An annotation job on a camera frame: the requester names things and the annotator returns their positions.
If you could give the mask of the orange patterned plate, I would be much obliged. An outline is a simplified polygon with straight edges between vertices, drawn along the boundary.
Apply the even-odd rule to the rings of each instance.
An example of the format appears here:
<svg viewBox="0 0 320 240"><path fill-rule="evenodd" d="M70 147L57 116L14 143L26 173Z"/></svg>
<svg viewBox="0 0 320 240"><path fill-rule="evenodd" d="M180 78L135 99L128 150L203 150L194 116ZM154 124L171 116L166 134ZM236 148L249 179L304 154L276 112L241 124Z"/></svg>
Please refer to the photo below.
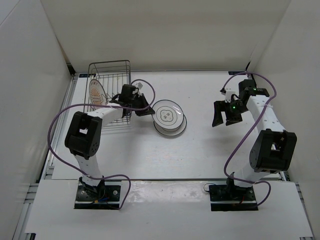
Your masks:
<svg viewBox="0 0 320 240"><path fill-rule="evenodd" d="M89 83L89 97L93 105L106 106L108 104L107 94L97 79L92 79Z"/></svg>

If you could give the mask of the green rimmed white plate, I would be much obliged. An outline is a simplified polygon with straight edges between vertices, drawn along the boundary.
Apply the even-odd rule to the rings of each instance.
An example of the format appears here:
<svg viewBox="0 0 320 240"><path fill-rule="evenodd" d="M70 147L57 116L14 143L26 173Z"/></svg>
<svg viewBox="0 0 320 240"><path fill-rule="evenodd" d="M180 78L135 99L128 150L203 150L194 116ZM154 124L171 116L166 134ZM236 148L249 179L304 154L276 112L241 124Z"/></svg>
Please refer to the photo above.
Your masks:
<svg viewBox="0 0 320 240"><path fill-rule="evenodd" d="M187 129L187 125L188 125L188 120L186 118L186 116L183 116L183 120L180 124L173 126L173 127L169 127L169 126L161 126L158 123L156 123L155 121L153 122L153 127L156 130L156 132L158 134L160 134L163 137L166 138L178 138L179 136L181 136Z"/></svg>

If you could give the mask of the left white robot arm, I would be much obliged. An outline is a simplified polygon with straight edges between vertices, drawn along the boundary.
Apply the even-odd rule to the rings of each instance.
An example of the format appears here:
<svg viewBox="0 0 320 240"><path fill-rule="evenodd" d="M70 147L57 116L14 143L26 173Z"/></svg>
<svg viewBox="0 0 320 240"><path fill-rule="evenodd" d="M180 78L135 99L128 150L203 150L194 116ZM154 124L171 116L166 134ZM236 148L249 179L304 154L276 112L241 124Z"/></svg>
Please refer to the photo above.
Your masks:
<svg viewBox="0 0 320 240"><path fill-rule="evenodd" d="M77 111L72 117L64 144L77 160L82 173L79 181L93 200L100 200L105 194L105 180L96 156L102 128L132 111L139 117L155 113L144 94L137 93L129 97L117 94L106 107L97 107L90 112Z"/></svg>

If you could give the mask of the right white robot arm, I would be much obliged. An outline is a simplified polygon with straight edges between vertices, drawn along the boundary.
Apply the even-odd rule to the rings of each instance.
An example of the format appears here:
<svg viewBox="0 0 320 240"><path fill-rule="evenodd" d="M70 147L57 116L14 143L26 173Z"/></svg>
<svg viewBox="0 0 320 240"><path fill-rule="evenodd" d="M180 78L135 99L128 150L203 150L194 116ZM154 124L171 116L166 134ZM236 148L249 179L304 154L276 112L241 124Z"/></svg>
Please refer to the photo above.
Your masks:
<svg viewBox="0 0 320 240"><path fill-rule="evenodd" d="M286 171L297 143L296 134L288 132L278 120L265 88L245 87L240 89L238 99L234 95L227 91L224 100L213 103L212 126L239 123L242 114L250 112L254 120L250 131L257 130L258 136L249 152L249 162L227 177L224 193L230 200L238 199L262 178Z"/></svg>

